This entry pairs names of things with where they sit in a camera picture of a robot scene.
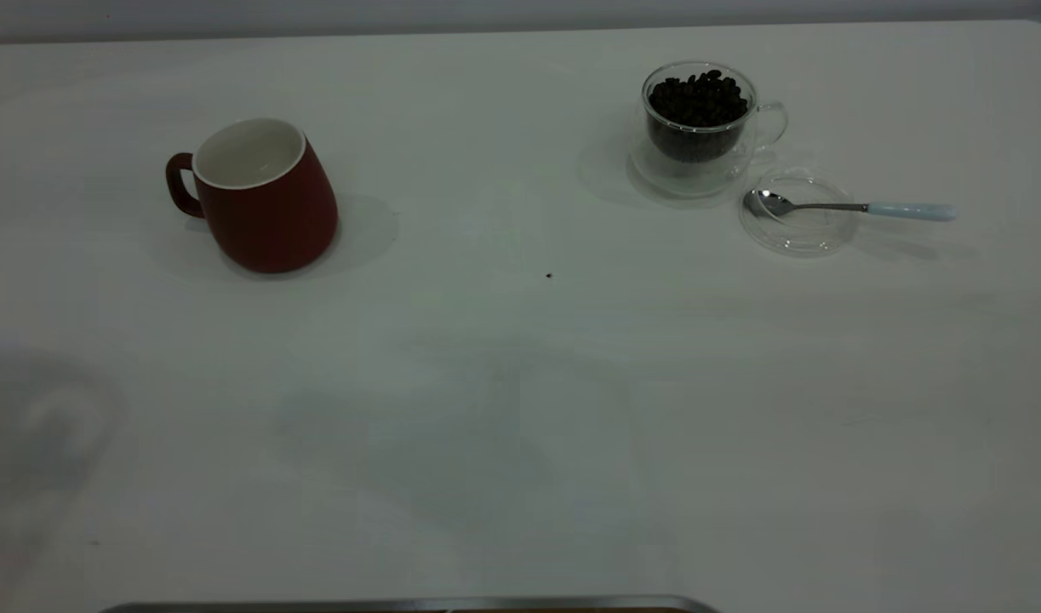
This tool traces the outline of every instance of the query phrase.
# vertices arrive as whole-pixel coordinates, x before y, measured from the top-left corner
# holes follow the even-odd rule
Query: glass saucer
[[[770,171],[754,188],[777,191],[796,204],[856,202],[842,187],[805,168]],[[809,208],[776,218],[760,204],[748,206],[740,201],[737,206],[739,221],[751,237],[765,248],[793,257],[831,255],[852,239],[857,232],[858,214],[862,214]]]

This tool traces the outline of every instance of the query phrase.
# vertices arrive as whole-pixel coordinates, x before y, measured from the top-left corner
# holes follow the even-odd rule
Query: mug handle
[[[191,171],[191,154],[176,154],[166,163],[166,183],[169,183],[169,195],[173,197],[176,208],[191,218],[205,218],[202,204],[183,186],[181,171]]]
[[[773,135],[769,138],[763,138],[764,143],[754,148],[754,152],[764,152],[772,147],[772,145],[777,143],[783,134],[785,134],[785,129],[789,127],[789,113],[785,110],[785,105],[778,101],[766,102],[764,105],[758,105],[758,107],[755,108],[755,111],[760,114],[766,111],[777,111],[782,118],[781,127],[772,131]]]

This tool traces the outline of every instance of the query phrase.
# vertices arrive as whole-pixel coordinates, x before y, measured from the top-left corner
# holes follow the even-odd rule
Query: glass cup handle
[[[781,104],[781,102],[778,101],[766,102],[766,104],[764,105],[758,105],[758,107],[755,109],[760,114],[766,111],[777,111],[778,113],[780,113],[782,118],[780,127],[772,130],[772,136],[769,137],[762,136],[760,139],[763,141],[763,143],[758,147],[754,148],[755,152],[764,152],[768,150],[770,147],[772,147],[772,145],[777,143],[779,138],[781,138],[782,134],[785,133],[785,129],[789,127],[789,112],[785,110],[785,105]]]

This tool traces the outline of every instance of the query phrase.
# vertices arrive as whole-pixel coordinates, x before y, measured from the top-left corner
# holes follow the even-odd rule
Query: glass cup
[[[694,128],[677,124],[653,109],[649,96],[667,78],[686,82],[691,75],[717,70],[719,78],[731,77],[746,100],[746,112],[730,124]],[[760,135],[758,117],[772,111],[780,124]],[[757,152],[781,138],[788,127],[788,113],[781,102],[759,104],[758,91],[742,73],[714,62],[681,61],[660,67],[649,75],[637,104],[637,127],[630,158],[650,183],[680,198],[703,198],[735,182]]]

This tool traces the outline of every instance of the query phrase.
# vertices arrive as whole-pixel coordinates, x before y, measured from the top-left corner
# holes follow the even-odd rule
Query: wall
[[[0,0],[0,43],[1041,16],[1041,0]]]

